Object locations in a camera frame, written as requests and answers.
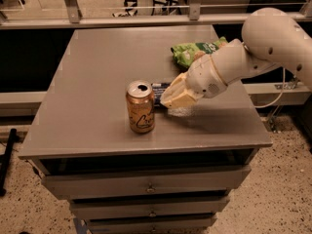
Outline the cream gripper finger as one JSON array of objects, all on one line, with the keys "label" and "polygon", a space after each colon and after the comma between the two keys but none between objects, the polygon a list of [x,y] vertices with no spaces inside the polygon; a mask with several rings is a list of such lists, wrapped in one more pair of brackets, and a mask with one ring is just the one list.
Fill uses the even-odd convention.
[{"label": "cream gripper finger", "polygon": [[180,73],[161,95],[162,103],[183,103],[187,96],[186,73]]},{"label": "cream gripper finger", "polygon": [[165,91],[162,94],[162,104],[170,109],[188,107],[195,104],[202,97],[202,94],[187,89],[180,92],[175,91],[174,93]]}]

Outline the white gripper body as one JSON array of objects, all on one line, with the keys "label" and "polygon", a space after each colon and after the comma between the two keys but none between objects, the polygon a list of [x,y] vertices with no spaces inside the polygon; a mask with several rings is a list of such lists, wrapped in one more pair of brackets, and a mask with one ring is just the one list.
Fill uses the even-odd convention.
[{"label": "white gripper body", "polygon": [[204,98],[214,98],[227,89],[211,55],[203,55],[191,64],[186,74],[186,83],[192,91]]}]

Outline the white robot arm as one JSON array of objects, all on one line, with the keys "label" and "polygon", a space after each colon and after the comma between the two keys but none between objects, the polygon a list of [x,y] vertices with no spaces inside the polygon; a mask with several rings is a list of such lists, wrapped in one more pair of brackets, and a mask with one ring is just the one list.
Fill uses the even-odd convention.
[{"label": "white robot arm", "polygon": [[162,93],[170,109],[187,107],[200,98],[214,98],[241,79],[284,67],[312,87],[312,38],[288,14],[263,8],[250,14],[242,38],[192,62]]}]

